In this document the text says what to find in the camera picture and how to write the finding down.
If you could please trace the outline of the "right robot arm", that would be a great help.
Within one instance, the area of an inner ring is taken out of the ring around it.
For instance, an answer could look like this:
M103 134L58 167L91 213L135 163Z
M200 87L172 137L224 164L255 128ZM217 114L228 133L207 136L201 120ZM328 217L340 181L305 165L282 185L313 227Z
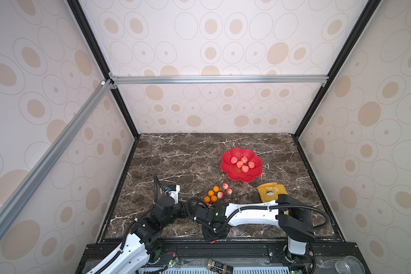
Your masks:
M204 239L212 242L228 236L231 227L261 224L281 228L287 235L291 255L303 256L316 240L315 231L331 225L331 217L287 194L258 204L216 203L207 205L198 198L185 203L186 214L202 226Z

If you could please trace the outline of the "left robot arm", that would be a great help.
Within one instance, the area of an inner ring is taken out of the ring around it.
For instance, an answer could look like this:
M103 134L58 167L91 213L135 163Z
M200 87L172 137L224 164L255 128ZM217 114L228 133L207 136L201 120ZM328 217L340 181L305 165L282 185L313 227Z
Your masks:
M163 188L155 174L153 206L128 226L121 243L88 273L133 274L158 260L163 229L187 216L184 203L178 201L179 191L176 184Z

